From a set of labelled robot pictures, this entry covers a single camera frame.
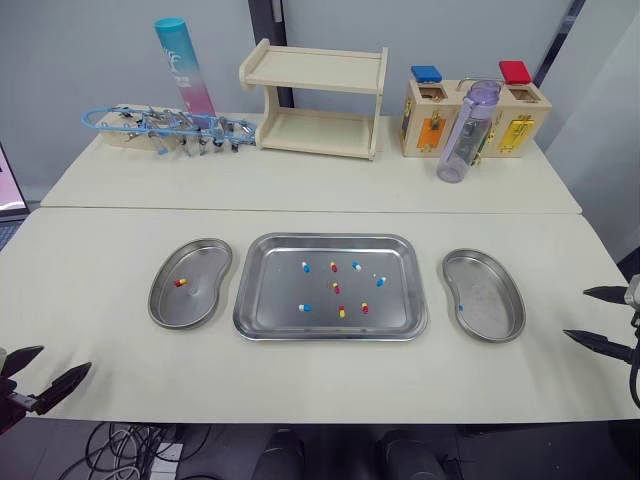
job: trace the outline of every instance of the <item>stainless steel tray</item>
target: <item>stainless steel tray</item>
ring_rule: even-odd
[[[505,268],[478,250],[454,250],[442,261],[464,330],[489,342],[516,338],[525,324],[522,297]]]
[[[427,323],[415,252],[396,235],[264,235],[247,253],[233,320],[253,340],[411,340]]]
[[[167,328],[187,328],[211,317],[220,284],[231,265],[231,248],[222,240],[194,240],[173,252],[149,293],[149,314]]]

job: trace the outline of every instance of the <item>wooden rack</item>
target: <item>wooden rack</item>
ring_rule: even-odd
[[[387,49],[382,53],[271,46],[262,39],[240,65],[246,90],[264,86],[259,148],[277,148],[373,160],[376,151]],[[276,87],[376,96],[373,116],[281,107]]]

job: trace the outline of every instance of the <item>wall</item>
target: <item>wall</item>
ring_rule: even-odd
[[[238,66],[255,46],[246,1],[21,0],[0,2],[0,141],[30,200],[40,200],[95,136],[93,107],[181,106],[153,29],[187,20],[217,110],[261,112]]]
[[[590,6],[599,7],[587,2],[584,8]],[[560,104],[554,119],[559,125],[541,132],[542,142],[550,143],[547,157],[615,261],[640,246],[640,4],[632,7],[617,24],[597,15],[599,8],[584,11],[578,17],[582,23],[576,23],[578,40],[585,31],[605,42],[615,31],[619,39],[596,69],[588,53],[598,51],[578,55],[588,45],[576,43],[572,30],[563,57],[549,71],[549,85],[548,80],[542,85],[554,109]],[[616,30],[620,24],[627,26]],[[586,71],[588,82],[579,78]],[[579,92],[567,80],[572,78],[579,81]]]
[[[571,0],[284,0],[291,46],[379,52],[389,48],[383,113],[400,114],[411,65],[446,78],[499,76],[524,60],[533,76]],[[363,95],[294,91],[297,107],[368,113]]]

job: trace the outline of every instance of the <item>table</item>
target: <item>table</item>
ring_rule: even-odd
[[[259,122],[261,115],[232,114]],[[373,162],[228,145],[186,157],[106,145],[98,136],[42,205],[310,212],[580,213],[544,154],[484,159],[464,182],[436,176],[437,158],[401,154],[400,118],[381,117]]]
[[[232,310],[249,244],[271,231],[396,233],[418,257],[430,315],[406,343],[252,342]],[[224,239],[233,262],[213,318],[193,330],[152,322],[147,296],[178,246]],[[487,344],[453,320],[440,262],[454,248],[495,256],[527,309],[523,334]],[[631,309],[588,298],[623,284],[579,215],[228,212],[44,208],[0,252],[7,350],[44,344],[16,376],[39,392],[92,361],[50,417],[140,422],[503,423],[637,418],[628,366],[562,333],[629,344]]]

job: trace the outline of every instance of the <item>rectangular metal tray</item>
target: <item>rectangular metal tray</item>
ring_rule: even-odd
[[[249,248],[233,320],[252,340],[411,340],[428,314],[404,238],[270,233]]]

